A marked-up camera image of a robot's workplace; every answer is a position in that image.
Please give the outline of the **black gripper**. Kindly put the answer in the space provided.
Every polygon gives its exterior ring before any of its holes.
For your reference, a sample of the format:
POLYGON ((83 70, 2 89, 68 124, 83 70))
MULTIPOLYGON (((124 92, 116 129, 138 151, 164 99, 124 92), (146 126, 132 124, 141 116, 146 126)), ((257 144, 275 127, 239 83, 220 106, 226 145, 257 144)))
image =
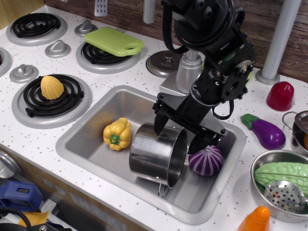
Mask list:
POLYGON ((195 154, 209 145, 217 145, 227 130, 210 113, 210 107, 197 101, 192 95, 175 96, 159 93, 153 105, 156 117, 154 131, 159 135, 169 120, 186 128, 195 136, 188 154, 195 154))

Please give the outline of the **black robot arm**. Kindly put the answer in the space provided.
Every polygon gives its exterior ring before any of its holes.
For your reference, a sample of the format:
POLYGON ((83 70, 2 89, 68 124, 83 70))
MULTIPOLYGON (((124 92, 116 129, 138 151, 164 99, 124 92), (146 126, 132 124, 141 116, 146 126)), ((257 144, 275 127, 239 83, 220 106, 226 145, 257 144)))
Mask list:
POLYGON ((231 0, 164 0, 163 37, 166 47, 182 54, 198 51, 205 66, 187 96, 160 93, 153 106, 154 131, 160 134, 172 120, 194 134, 190 154, 218 144, 226 130, 215 107, 247 93, 246 83, 256 54, 241 31, 245 12, 231 0))

